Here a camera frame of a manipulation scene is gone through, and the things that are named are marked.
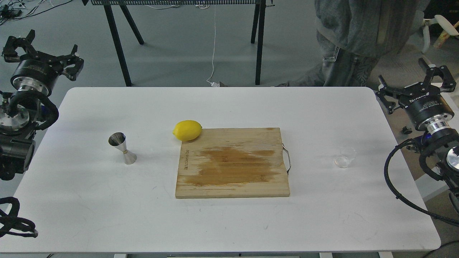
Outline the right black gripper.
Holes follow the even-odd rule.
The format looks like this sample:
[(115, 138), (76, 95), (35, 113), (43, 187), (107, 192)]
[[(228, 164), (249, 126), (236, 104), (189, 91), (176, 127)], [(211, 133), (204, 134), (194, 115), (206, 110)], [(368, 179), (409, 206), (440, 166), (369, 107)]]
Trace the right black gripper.
[[(379, 75), (380, 86), (375, 95), (388, 114), (392, 114), (397, 109), (404, 109), (415, 130), (435, 131), (437, 129), (433, 126), (434, 122), (447, 123), (455, 115), (441, 93), (454, 92), (457, 83), (446, 65), (431, 66), (423, 58), (418, 59), (418, 64), (426, 72), (423, 82), (407, 86), (402, 90), (388, 86), (383, 76)], [(441, 87), (431, 84), (436, 76), (441, 78)], [(398, 100), (398, 104), (388, 101), (387, 96)]]

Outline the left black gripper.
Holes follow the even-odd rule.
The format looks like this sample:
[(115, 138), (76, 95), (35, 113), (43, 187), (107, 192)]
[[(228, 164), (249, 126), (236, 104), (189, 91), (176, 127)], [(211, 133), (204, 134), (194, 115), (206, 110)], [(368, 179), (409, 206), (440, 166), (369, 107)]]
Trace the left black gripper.
[[(54, 57), (50, 54), (39, 54), (32, 46), (36, 36), (31, 29), (25, 38), (9, 36), (2, 50), (2, 57), (7, 63), (19, 63), (10, 79), (18, 91), (35, 89), (45, 96), (50, 96), (60, 75), (70, 81), (76, 81), (84, 66), (84, 60), (77, 54), (75, 44), (70, 54)], [(17, 49), (24, 50), (19, 56)]]

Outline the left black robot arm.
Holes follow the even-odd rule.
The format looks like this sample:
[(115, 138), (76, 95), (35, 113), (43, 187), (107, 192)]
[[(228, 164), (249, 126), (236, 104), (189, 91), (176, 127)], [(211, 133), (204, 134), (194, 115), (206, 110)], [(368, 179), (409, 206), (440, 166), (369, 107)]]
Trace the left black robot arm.
[(49, 99), (58, 77), (75, 81), (84, 66), (77, 45), (70, 54), (56, 57), (34, 49), (35, 35), (31, 30), (24, 38), (9, 36), (2, 49), (5, 62), (18, 63), (18, 67), (10, 79), (16, 92), (1, 93), (1, 180), (12, 180), (28, 170), (36, 132), (51, 127), (59, 118), (58, 108)]

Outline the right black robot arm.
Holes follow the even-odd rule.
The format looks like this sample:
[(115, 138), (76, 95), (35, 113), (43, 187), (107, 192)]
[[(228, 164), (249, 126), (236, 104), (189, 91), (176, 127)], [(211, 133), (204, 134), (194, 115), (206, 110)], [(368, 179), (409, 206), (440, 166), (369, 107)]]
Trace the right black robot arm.
[(449, 189), (450, 201), (458, 211), (458, 131), (449, 125), (454, 117), (454, 111), (441, 95), (443, 92), (453, 92), (456, 88), (448, 67), (427, 64), (420, 58), (418, 64), (425, 71), (423, 81), (412, 85), (396, 88), (388, 86), (382, 76), (379, 76), (380, 87), (375, 96), (383, 104), (388, 114), (397, 109), (403, 109), (412, 126), (422, 135), (406, 139), (395, 146), (386, 158), (383, 173), (387, 186), (395, 197), (412, 209), (420, 211), (452, 226), (458, 226), (458, 220), (429, 212), (413, 204), (405, 198), (392, 184), (389, 178), (389, 163), (398, 150), (407, 150), (418, 154), (418, 163), (422, 171), (436, 181), (443, 181)]

